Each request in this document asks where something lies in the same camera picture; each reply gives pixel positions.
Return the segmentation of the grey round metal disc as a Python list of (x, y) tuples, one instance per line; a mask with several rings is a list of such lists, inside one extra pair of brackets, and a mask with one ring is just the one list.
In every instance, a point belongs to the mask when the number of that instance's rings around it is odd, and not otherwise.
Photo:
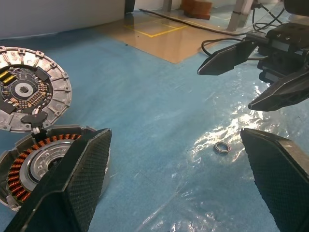
[(69, 75), (45, 53), (0, 46), (0, 130), (39, 133), (71, 102)]

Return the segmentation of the white backdrop sheet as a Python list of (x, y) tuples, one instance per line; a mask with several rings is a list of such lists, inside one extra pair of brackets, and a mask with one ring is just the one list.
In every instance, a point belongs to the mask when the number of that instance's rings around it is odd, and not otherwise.
[(0, 0), (0, 39), (97, 26), (124, 12), (125, 0)]

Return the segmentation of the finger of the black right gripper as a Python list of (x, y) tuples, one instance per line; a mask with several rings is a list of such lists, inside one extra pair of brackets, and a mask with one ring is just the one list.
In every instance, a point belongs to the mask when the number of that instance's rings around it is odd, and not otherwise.
[(292, 73), (273, 83), (248, 104), (255, 111), (276, 111), (309, 99), (309, 68)]
[(198, 68), (198, 75), (221, 75), (247, 61), (257, 42), (244, 40), (214, 52)]

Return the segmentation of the blue table cover with film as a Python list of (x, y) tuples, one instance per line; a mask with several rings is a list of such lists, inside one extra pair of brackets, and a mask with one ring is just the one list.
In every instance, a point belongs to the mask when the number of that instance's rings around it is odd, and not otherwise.
[(68, 72), (73, 99), (58, 124), (112, 129), (110, 182), (89, 232), (280, 232), (239, 133), (274, 133), (309, 153), (309, 100), (249, 110), (267, 87), (256, 62), (198, 75), (202, 53), (173, 64), (96, 28), (0, 45), (43, 51)]

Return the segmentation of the orange brown block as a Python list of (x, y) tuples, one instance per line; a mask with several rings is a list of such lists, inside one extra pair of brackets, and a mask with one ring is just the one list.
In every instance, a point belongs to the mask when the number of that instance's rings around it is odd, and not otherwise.
[(212, 2), (208, 0), (182, 0), (181, 9), (185, 16), (196, 19), (209, 20)]

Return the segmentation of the silver motor base with copper coils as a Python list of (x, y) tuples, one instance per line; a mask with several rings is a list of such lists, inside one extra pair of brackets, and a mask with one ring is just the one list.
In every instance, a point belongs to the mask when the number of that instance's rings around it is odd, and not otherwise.
[(64, 157), (72, 143), (96, 132), (89, 126), (60, 125), (19, 140), (0, 155), (0, 203), (17, 212), (41, 178)]

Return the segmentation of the brown cardboard sheet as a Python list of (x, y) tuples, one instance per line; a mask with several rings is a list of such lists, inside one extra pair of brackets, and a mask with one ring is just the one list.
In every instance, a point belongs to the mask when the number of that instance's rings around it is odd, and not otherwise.
[(171, 13), (134, 11), (122, 20), (98, 26), (96, 31), (171, 63), (197, 54), (204, 40), (225, 39), (226, 25)]

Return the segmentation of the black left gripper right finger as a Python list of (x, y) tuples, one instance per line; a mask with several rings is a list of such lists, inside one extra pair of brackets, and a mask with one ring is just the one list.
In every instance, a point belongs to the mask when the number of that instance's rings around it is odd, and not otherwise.
[(281, 136), (240, 132), (255, 184), (280, 232), (309, 232), (309, 155)]

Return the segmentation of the black upright panel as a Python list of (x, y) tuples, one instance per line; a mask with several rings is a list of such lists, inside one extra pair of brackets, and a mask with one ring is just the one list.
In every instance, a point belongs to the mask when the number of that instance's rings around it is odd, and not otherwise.
[(125, 14), (134, 11), (135, 1), (136, 0), (125, 0)]

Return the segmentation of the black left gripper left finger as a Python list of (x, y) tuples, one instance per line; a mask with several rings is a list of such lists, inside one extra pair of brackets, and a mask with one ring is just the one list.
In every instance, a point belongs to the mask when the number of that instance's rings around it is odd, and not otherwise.
[(103, 189), (112, 131), (74, 138), (34, 190), (19, 187), (13, 193), (22, 206), (4, 232), (88, 232)]

